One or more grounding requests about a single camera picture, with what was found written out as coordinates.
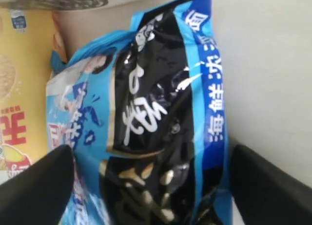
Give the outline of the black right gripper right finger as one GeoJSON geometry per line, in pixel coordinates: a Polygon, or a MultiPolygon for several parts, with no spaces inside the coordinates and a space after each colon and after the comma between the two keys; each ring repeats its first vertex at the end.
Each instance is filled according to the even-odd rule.
{"type": "Polygon", "coordinates": [[[247,146],[234,147],[230,186],[246,225],[312,223],[312,189],[247,146]]]}

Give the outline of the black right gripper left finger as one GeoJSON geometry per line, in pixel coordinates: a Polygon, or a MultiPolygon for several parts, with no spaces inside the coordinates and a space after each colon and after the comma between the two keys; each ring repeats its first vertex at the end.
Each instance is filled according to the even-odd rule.
{"type": "Polygon", "coordinates": [[[74,184],[72,150],[62,145],[0,186],[2,225],[57,225],[74,184]]]}

